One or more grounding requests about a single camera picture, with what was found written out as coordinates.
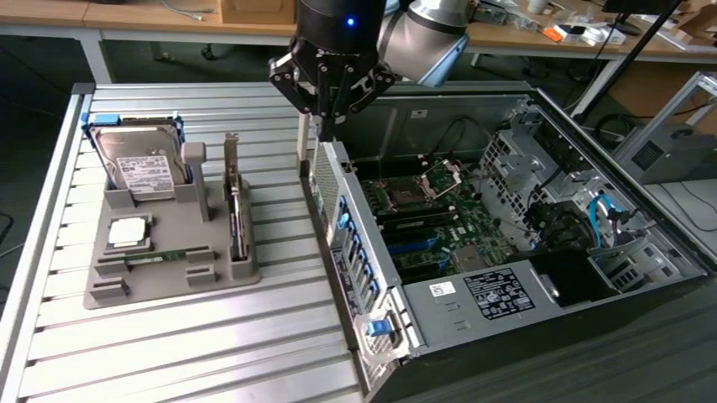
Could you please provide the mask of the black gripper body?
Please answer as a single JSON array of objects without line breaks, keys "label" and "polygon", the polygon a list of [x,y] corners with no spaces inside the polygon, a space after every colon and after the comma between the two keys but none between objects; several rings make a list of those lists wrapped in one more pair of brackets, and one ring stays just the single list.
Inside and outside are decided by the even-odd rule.
[{"label": "black gripper body", "polygon": [[317,88],[353,85],[379,63],[383,1],[298,1],[290,57]]}]

